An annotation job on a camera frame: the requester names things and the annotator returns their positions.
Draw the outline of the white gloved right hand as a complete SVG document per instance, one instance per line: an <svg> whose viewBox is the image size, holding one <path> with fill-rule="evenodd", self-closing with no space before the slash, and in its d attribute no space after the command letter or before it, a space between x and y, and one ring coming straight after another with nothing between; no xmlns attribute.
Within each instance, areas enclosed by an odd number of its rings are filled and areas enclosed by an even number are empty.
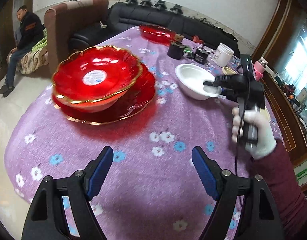
<svg viewBox="0 0 307 240"><path fill-rule="evenodd" d="M232 127L232 141L237 142L237 139L243 136L242 128L239 129L241 118L239 116L239 107L232 109L233 127ZM254 160L263 159L274 151L277 146L270 126L269 121L257 111L246 110L242 126L249 124L258 129L258 142L256 146L246 148L250 152Z"/></svg>

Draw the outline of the maroon right sleeve forearm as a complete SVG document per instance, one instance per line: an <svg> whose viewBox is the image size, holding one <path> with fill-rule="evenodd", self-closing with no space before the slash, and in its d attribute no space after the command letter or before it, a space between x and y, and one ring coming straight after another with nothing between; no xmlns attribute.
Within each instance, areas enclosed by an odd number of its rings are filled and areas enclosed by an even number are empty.
<svg viewBox="0 0 307 240"><path fill-rule="evenodd" d="M281 140L272 153L252 160L251 174L266 181L284 229L285 239L307 239L307 199L301 191L289 155Z"/></svg>

